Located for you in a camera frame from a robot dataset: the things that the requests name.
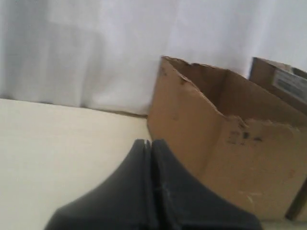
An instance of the white sticker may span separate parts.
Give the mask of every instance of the white sticker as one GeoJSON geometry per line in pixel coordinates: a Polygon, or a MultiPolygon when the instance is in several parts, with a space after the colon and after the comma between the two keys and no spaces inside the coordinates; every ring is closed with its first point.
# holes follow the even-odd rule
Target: white sticker
{"type": "Polygon", "coordinates": [[[307,79],[282,69],[277,69],[273,86],[307,104],[307,79]]]}

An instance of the white fabric backdrop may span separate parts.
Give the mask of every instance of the white fabric backdrop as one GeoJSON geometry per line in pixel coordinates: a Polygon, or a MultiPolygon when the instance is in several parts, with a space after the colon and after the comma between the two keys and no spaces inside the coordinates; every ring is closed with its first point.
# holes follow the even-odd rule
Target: white fabric backdrop
{"type": "Polygon", "coordinates": [[[306,0],[0,0],[0,97],[146,114],[160,55],[307,69],[306,0]]]}

